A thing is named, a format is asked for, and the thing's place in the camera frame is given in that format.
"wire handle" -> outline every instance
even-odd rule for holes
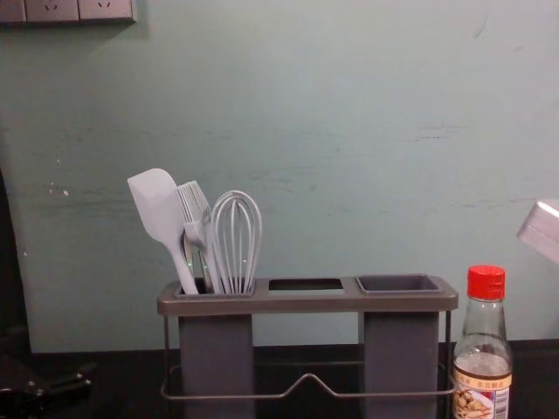
[[[170,369],[169,374],[173,374],[180,366],[176,365]],[[276,395],[169,395],[167,393],[167,378],[161,385],[161,396],[170,402],[185,401],[219,401],[219,400],[278,400],[288,397],[299,385],[304,381],[314,381],[329,395],[336,399],[359,399],[359,398],[384,398],[384,397],[433,397],[441,395],[451,395],[456,390],[455,387],[447,390],[438,391],[411,391],[411,392],[393,392],[393,393],[338,393],[334,391],[327,383],[321,380],[318,375],[306,373],[299,377],[289,388],[283,393]]]

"bottle label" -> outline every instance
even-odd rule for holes
[[[513,376],[482,377],[454,367],[455,419],[507,419]]]

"wall socket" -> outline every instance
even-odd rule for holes
[[[24,0],[0,0],[0,24],[25,22]]]
[[[133,0],[78,0],[80,20],[134,20]]]
[[[78,0],[25,0],[25,8],[28,22],[79,21]]]

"glass bottle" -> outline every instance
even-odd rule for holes
[[[512,353],[503,307],[505,275],[499,266],[468,270],[464,331],[454,350],[456,419],[508,418]]]

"utensil holder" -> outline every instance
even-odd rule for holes
[[[438,318],[445,312],[445,366],[451,369],[451,312],[458,294],[427,275],[259,279],[251,295],[188,296],[167,285],[157,301],[165,327],[162,396],[183,402],[185,419],[254,419],[256,400],[278,400],[315,381],[340,399],[363,399],[363,419],[433,419],[438,391]],[[338,393],[305,373],[285,392],[255,395],[252,315],[358,312],[362,343],[360,393]],[[169,317],[178,317],[184,395],[171,395]],[[450,408],[448,397],[446,413]]]

